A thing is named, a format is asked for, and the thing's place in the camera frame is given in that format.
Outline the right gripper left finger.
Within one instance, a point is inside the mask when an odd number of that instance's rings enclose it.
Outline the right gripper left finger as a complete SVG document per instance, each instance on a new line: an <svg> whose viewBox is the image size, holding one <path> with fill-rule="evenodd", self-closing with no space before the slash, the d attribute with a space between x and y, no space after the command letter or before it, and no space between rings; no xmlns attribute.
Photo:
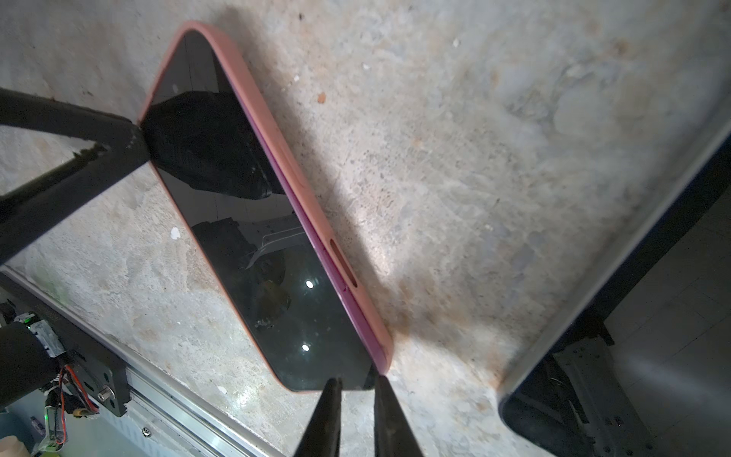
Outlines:
<svg viewBox="0 0 731 457"><path fill-rule="evenodd" d="M341 439L342 380L327 381L294 457L338 457Z"/></svg>

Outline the left circuit board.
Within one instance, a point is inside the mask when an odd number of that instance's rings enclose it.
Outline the left circuit board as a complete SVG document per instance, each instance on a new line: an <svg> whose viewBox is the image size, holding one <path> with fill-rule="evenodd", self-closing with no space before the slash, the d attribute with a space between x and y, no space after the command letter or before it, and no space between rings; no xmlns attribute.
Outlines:
<svg viewBox="0 0 731 457"><path fill-rule="evenodd" d="M41 441L32 449L32 456L59 454L69 441L67 416L87 419L99 414L99 407L89 394L70 361L69 352L47 320L32 312L14 318L22 323L41 343L51 360L59 365L53 380L40 388L44 394L44 421L32 417L32 425L42 433Z"/></svg>

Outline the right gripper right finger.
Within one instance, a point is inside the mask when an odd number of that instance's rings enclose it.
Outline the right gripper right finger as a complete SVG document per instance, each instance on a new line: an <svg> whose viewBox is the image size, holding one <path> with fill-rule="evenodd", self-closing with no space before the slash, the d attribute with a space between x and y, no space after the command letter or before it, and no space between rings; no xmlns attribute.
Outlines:
<svg viewBox="0 0 731 457"><path fill-rule="evenodd" d="M374 451L376 457L423 457L395 392L386 378L375 381Z"/></svg>

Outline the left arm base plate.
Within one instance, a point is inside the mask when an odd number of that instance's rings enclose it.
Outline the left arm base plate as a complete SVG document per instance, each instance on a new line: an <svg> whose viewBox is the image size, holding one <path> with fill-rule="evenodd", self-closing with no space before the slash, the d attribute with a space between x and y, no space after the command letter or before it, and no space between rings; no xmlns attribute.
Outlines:
<svg viewBox="0 0 731 457"><path fill-rule="evenodd" d="M49 323L91 401L116 417L127 413L127 403L131 401L127 364L116 353L59 312L41 292L11 278L6 272L1 274L1 291L9 293L11 304L20 314L32 312Z"/></svg>

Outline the aluminium mounting rail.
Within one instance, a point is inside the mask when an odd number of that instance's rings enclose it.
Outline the aluminium mounting rail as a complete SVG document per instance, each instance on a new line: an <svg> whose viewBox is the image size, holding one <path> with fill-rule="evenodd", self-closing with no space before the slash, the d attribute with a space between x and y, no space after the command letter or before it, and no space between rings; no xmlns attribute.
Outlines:
<svg viewBox="0 0 731 457"><path fill-rule="evenodd" d="M59 338L83 363L85 377L97 391L114 396L97 404L121 417L139 418L150 437L190 456L280 456L282 453L228 415L184 387L167 373L114 338L64 310L49 295L10 268L1 269L1 289L49 321Z"/></svg>

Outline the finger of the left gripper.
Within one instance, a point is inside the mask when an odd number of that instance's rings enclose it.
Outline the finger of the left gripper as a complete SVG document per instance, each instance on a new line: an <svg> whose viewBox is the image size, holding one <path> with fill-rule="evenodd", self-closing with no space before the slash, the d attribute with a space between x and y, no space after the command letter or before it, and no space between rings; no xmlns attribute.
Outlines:
<svg viewBox="0 0 731 457"><path fill-rule="evenodd" d="M1 124L93 145L1 196L1 262L150 161L141 129L119 115L2 89Z"/></svg>

